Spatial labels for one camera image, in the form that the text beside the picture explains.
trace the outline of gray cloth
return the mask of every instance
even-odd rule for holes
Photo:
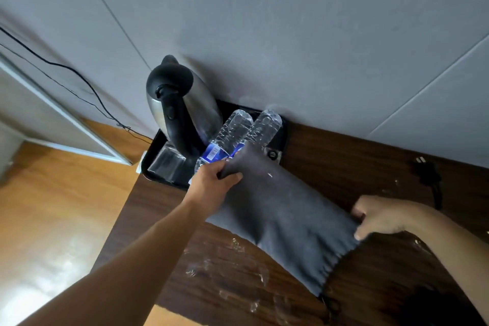
[[[319,296],[340,258],[358,245],[358,224],[252,144],[228,161],[221,177],[238,171],[243,179],[207,222],[257,245]]]

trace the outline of wooden desk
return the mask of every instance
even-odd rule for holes
[[[347,210],[361,194],[432,205],[430,188],[421,185],[409,170],[408,162],[416,156],[419,154],[411,151],[291,125],[282,165]],[[444,212],[488,241],[489,193],[484,186],[489,169],[425,158],[435,162],[442,175]],[[183,196],[176,188],[140,176],[94,268],[166,216]],[[217,257],[226,267],[218,280],[204,268],[206,260],[212,262]],[[259,272],[254,264],[249,266],[250,273],[243,273],[243,266],[233,273],[236,260],[266,267],[268,280],[253,280]],[[388,325],[398,324],[400,305],[420,284],[463,298],[437,259],[413,236],[374,234],[340,261],[325,292],[341,304],[340,324]],[[259,300],[256,309],[254,300]],[[326,307],[268,255],[207,223],[189,243],[157,304],[209,325],[322,324],[321,318],[327,316]]]

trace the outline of plastic water bottle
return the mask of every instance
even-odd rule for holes
[[[262,149],[265,148],[275,137],[281,126],[282,118],[278,113],[273,110],[263,111],[258,116],[258,119],[255,120],[244,139],[237,144],[231,157],[241,150],[247,142],[252,142]]]
[[[207,146],[195,164],[194,172],[208,162],[215,162],[228,157],[238,143],[244,138],[253,124],[251,115],[243,110],[234,111],[226,120],[217,137]]]

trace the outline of electric kettle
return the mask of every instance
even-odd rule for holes
[[[223,116],[207,86],[171,55],[151,71],[146,96],[156,123],[187,158],[202,155],[223,126]]]

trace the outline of blue bottle label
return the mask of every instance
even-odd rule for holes
[[[214,143],[210,143],[202,154],[205,162],[215,162],[225,157],[229,157],[229,154]]]
[[[238,143],[238,145],[234,149],[233,153],[229,157],[232,159],[234,157],[234,155],[236,155],[239,152],[239,150],[241,150],[243,147],[244,147],[244,143]]]

